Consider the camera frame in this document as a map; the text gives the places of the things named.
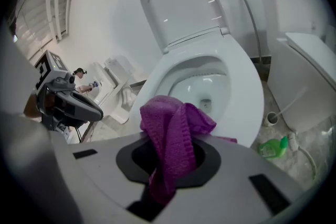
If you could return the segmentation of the white closed toilet with tank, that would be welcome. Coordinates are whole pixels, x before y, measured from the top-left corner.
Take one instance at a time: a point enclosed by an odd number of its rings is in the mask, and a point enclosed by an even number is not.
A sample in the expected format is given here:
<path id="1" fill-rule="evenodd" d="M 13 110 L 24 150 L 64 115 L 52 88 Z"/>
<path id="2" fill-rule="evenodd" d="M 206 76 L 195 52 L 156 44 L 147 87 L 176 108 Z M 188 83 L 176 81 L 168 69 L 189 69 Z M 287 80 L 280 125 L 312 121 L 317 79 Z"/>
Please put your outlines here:
<path id="1" fill-rule="evenodd" d="M 282 117 L 303 133 L 336 115 L 336 54 L 313 34 L 311 0 L 262 0 L 271 55 L 268 88 L 279 109 L 307 91 Z"/>

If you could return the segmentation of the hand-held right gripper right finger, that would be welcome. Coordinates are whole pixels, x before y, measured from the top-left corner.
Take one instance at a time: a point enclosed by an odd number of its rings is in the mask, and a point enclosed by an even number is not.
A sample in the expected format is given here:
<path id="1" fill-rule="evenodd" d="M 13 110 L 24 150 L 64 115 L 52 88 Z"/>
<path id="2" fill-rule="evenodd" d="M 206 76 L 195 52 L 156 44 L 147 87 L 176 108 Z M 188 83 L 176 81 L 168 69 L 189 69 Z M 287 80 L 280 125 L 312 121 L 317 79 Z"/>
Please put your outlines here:
<path id="1" fill-rule="evenodd" d="M 157 224 L 290 224 L 297 209 L 295 202 L 303 194 L 293 178 L 251 148 L 216 137 L 201 139 L 219 152 L 219 170 L 202 187 L 178 190 L 158 215 Z M 260 182 L 259 194 L 250 181 L 259 174 L 287 201 L 276 215 L 263 199 L 266 196 L 278 202 L 274 191 Z"/>

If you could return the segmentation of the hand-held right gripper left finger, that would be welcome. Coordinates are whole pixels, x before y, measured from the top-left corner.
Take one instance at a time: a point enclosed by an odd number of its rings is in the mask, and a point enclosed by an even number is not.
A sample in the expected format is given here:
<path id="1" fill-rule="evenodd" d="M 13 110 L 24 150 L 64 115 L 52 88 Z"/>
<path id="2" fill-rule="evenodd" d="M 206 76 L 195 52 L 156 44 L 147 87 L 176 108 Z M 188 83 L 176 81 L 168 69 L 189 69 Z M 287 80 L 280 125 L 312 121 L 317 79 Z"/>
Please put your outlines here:
<path id="1" fill-rule="evenodd" d="M 144 186 L 129 181 L 117 166 L 118 151 L 143 134 L 81 144 L 67 144 L 50 133 L 55 157 L 82 223 L 145 223 L 127 208 L 140 200 Z"/>

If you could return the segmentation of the green bottle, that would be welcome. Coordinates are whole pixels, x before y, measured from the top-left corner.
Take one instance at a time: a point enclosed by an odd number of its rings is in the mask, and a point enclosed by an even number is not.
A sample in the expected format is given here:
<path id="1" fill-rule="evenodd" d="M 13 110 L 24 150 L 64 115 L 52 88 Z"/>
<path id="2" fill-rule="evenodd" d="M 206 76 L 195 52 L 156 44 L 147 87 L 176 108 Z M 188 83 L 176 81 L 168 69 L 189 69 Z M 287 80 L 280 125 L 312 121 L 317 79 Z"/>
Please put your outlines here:
<path id="1" fill-rule="evenodd" d="M 288 145 L 289 141 L 286 136 L 280 140 L 270 139 L 259 145 L 258 154 L 265 159 L 280 158 L 286 153 Z"/>

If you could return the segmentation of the white toilet seat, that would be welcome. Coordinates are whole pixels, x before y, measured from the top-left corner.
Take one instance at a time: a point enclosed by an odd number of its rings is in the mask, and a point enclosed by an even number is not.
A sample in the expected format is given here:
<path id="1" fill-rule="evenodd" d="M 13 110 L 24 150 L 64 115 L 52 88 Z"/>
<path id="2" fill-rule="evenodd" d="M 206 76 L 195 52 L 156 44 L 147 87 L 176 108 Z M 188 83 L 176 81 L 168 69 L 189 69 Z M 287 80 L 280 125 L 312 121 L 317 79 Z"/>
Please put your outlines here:
<path id="1" fill-rule="evenodd" d="M 140 107 L 156 95 L 169 96 L 177 76 L 173 69 L 193 58 L 213 56 L 221 60 L 230 78 L 231 98 L 222 117 L 215 121 L 214 136 L 235 138 L 250 147 L 264 113 L 264 94 L 255 66 L 240 44 L 229 34 L 207 33 L 174 46 L 154 68 L 137 95 L 130 112 L 130 133 L 140 131 Z"/>

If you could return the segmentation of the person's left forearm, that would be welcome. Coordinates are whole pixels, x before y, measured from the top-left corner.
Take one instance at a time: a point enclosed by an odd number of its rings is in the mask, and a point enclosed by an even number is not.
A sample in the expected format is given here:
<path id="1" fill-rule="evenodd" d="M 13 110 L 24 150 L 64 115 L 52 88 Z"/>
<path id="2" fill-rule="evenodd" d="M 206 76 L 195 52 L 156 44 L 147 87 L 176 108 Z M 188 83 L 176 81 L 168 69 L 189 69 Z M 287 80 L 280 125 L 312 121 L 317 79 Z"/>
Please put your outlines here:
<path id="1" fill-rule="evenodd" d="M 24 108 L 24 115 L 30 119 L 37 119 L 41 117 L 41 112 L 37 107 L 37 98 L 34 93 L 28 98 Z"/>

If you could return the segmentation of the white toilet bowl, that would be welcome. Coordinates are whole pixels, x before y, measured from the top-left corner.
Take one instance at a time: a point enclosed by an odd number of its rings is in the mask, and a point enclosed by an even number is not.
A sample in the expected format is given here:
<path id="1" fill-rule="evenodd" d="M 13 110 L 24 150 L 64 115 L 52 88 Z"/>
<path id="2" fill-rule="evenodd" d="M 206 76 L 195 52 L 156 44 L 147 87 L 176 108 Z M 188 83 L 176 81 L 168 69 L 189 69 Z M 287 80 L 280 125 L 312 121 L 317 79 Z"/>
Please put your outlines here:
<path id="1" fill-rule="evenodd" d="M 219 120 L 231 98 L 230 78 L 224 63 L 213 56 L 202 56 L 177 65 L 177 76 L 168 95 L 191 103 L 213 120 Z"/>

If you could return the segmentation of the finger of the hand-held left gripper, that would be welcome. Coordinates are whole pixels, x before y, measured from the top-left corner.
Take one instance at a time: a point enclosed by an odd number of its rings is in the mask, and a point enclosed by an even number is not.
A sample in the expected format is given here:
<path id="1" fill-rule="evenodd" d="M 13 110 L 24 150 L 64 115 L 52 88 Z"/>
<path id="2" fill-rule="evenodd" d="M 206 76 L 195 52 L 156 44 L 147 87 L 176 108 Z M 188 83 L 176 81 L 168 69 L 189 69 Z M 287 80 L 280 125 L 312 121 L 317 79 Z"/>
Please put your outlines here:
<path id="1" fill-rule="evenodd" d="M 76 90 L 56 92 L 56 110 L 81 121 L 97 122 L 103 118 L 100 107 Z"/>

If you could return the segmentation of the white toilet with labelled tank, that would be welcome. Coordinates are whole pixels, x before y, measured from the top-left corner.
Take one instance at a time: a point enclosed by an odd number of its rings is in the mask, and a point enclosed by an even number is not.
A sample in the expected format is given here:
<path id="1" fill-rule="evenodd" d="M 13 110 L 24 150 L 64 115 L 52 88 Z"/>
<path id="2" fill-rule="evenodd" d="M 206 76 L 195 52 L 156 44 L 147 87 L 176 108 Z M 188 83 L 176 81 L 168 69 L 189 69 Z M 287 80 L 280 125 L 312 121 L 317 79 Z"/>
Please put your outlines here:
<path id="1" fill-rule="evenodd" d="M 131 76 L 116 59 L 108 58 L 104 65 L 115 84 L 102 104 L 104 114 L 124 124 L 128 121 L 130 109 L 137 98 L 129 85 Z"/>

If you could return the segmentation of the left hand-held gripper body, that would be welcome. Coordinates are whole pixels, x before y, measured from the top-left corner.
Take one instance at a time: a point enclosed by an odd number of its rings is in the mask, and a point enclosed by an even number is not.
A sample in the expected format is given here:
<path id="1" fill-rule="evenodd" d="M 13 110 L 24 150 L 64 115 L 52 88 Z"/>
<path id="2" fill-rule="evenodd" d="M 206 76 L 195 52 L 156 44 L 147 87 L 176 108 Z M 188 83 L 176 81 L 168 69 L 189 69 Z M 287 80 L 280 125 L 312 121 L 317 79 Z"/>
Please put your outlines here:
<path id="1" fill-rule="evenodd" d="M 71 94 L 77 92 L 75 76 L 58 55 L 48 50 L 35 63 L 35 68 L 40 73 L 35 89 L 41 123 L 50 131 L 62 125 L 78 128 L 79 121 L 74 118 L 75 106 L 69 103 Z"/>

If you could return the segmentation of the white toilet brush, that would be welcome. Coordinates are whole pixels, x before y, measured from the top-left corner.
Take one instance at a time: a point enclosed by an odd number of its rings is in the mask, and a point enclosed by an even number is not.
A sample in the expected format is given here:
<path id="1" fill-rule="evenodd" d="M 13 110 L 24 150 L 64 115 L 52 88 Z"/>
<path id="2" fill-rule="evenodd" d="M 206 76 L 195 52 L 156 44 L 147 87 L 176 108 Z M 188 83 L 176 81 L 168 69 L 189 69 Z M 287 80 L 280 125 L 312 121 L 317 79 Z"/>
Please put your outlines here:
<path id="1" fill-rule="evenodd" d="M 281 109 L 276 116 L 279 116 L 281 114 L 283 114 L 284 112 L 286 112 L 293 104 L 296 103 L 296 101 L 298 101 L 300 98 L 303 97 L 303 95 L 305 94 L 305 92 L 307 91 L 307 87 L 303 87 L 294 97 L 294 99 L 289 102 L 283 109 Z"/>

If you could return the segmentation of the white ceiling pipes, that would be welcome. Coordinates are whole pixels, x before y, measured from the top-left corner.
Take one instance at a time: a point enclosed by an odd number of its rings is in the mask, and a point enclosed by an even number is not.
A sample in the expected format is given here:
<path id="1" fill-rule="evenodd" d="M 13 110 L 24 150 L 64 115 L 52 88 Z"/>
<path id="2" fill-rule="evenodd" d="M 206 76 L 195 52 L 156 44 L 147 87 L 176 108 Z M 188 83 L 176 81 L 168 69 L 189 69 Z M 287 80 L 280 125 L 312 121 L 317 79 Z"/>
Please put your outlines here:
<path id="1" fill-rule="evenodd" d="M 31 59 L 50 41 L 59 42 L 69 31 L 71 0 L 18 0 L 15 44 Z"/>

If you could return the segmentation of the purple cloth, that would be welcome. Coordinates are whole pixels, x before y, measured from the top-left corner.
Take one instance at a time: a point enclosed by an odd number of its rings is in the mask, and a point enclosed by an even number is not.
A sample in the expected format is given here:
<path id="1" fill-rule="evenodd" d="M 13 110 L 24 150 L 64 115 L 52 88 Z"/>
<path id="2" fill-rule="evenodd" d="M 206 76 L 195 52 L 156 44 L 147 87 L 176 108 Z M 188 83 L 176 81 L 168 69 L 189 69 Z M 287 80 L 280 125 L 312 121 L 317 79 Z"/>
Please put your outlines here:
<path id="1" fill-rule="evenodd" d="M 216 122 L 191 103 L 157 95 L 140 107 L 140 128 L 150 138 L 159 163 L 149 179 L 153 199 L 167 205 L 176 192 L 176 181 L 196 170 L 192 135 L 207 135 Z"/>

